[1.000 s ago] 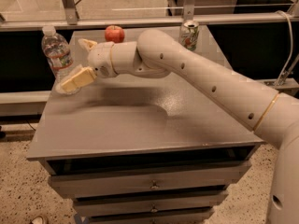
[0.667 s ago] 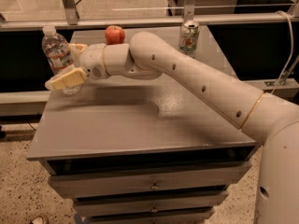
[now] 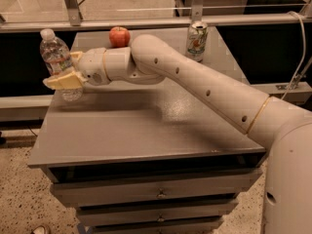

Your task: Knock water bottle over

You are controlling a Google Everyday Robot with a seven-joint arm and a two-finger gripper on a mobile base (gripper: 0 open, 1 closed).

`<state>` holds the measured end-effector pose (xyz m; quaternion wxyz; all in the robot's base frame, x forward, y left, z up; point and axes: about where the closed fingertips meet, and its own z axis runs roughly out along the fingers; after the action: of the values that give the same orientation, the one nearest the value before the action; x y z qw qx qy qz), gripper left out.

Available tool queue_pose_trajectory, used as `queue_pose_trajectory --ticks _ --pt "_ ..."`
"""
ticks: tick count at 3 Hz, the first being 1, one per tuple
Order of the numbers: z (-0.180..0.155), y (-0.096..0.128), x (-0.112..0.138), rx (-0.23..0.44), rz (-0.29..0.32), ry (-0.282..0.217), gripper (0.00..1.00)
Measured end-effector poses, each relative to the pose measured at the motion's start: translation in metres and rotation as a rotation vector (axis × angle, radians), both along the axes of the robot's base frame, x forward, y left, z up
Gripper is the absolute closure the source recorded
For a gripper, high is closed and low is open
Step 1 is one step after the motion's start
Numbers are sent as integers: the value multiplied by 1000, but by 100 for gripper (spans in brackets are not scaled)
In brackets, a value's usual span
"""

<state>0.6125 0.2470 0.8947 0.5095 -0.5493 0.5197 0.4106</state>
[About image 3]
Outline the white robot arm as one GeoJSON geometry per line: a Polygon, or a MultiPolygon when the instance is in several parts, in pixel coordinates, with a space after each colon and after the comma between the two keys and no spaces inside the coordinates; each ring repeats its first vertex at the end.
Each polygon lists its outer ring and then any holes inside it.
{"type": "Polygon", "coordinates": [[[178,83],[242,134],[269,151],[261,234],[312,232],[312,113],[180,54],[150,34],[127,48],[70,55],[74,64],[45,79],[52,90],[112,81],[178,83]]]}

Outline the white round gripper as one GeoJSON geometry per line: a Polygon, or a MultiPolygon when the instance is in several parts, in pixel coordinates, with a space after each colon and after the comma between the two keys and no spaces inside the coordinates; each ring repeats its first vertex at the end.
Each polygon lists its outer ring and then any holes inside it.
{"type": "Polygon", "coordinates": [[[74,67],[67,68],[44,79],[44,85],[52,90],[75,90],[82,88],[87,80],[94,86],[109,84],[104,64],[105,52],[105,48],[90,49],[84,54],[81,51],[71,52],[72,63],[78,65],[79,71],[74,67]]]}

